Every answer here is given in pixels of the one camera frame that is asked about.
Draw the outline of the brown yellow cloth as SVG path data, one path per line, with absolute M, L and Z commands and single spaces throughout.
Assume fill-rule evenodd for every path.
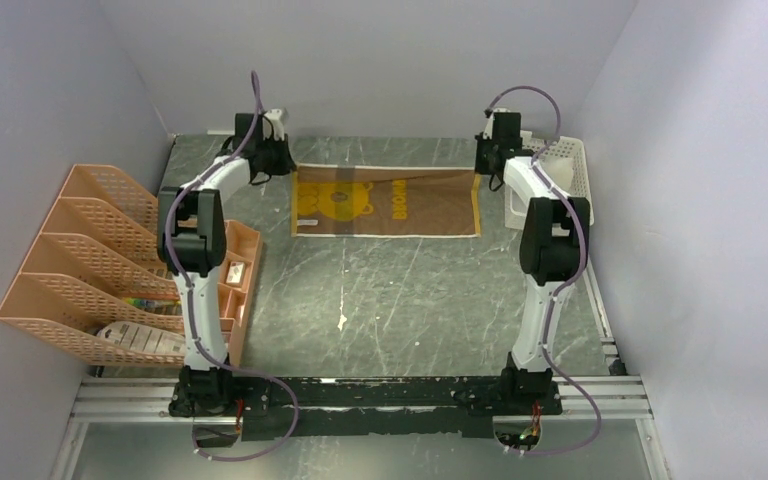
M 479 237 L 480 183 L 470 168 L 301 164 L 292 176 L 291 235 Z

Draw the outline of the white towel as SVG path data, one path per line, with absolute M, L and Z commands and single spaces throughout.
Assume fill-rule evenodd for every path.
M 562 157 L 544 160 L 543 169 L 559 189 L 570 192 L 574 178 L 574 161 L 572 158 Z

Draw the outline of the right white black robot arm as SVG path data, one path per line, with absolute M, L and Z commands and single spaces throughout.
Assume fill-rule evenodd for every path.
M 488 108 L 485 116 L 487 124 L 476 136 L 475 170 L 499 180 L 525 206 L 518 258 L 526 300 L 499 389 L 502 406 L 522 414 L 551 393 L 556 323 L 569 289 L 587 266 L 591 206 L 545 171 L 538 156 L 546 145 L 536 151 L 525 147 L 520 114 Z

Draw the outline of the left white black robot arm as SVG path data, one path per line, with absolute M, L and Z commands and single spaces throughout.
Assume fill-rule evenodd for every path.
M 223 205 L 259 174 L 295 171 L 282 108 L 239 113 L 238 131 L 212 163 L 158 195 L 157 254 L 173 275 L 185 326 L 184 365 L 172 417 L 221 416 L 237 403 L 228 346 L 220 328 L 219 281 L 228 251 Z

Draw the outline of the white plastic basket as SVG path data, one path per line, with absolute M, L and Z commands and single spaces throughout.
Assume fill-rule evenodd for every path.
M 561 136 L 560 139 L 538 157 L 541 167 L 549 178 L 566 193 L 585 197 L 592 201 L 586 152 L 580 139 Z M 522 230 L 525 224 L 526 205 L 515 193 L 512 185 L 505 181 L 505 226 Z

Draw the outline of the orange compartment tray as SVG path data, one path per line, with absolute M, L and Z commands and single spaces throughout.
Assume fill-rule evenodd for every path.
M 225 221 L 226 258 L 220 267 L 220 325 L 229 363 L 242 365 L 256 290 L 263 241 L 259 231 L 235 220 Z

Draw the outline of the orange file organizer rack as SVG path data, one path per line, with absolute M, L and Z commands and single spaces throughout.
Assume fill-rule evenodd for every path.
M 177 299 L 156 255 L 157 200 L 121 169 L 72 167 L 0 304 L 0 321 L 93 366 L 178 368 L 182 355 L 128 350 L 98 336 L 116 321 L 182 333 L 177 315 L 126 298 Z

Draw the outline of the white patterned pouch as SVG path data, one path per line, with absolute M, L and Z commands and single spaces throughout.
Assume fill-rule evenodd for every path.
M 130 321 L 113 322 L 101 328 L 96 336 L 141 353 L 183 355 L 186 350 L 182 335 Z

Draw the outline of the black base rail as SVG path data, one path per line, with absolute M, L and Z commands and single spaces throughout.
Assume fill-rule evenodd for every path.
M 257 377 L 194 386 L 178 382 L 172 418 L 227 420 L 245 441 L 293 437 L 457 433 L 492 438 L 496 417 L 559 415 L 558 384 L 545 374 L 378 378 L 287 377 L 286 387 Z

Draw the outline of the aluminium frame rails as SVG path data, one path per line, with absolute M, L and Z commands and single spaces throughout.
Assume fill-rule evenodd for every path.
M 475 238 L 271 234 L 258 275 L 244 363 L 287 377 L 497 376 L 520 329 L 526 277 L 519 235 Z M 492 438 L 457 433 L 245 441 L 197 454 L 191 432 L 231 428 L 172 418 L 176 379 L 84 380 L 56 478 L 76 479 L 663 479 L 650 403 L 636 376 L 613 375 L 616 350 L 595 277 L 569 289 L 553 359 L 563 411 L 540 445 L 497 440 L 523 417 L 496 417 Z

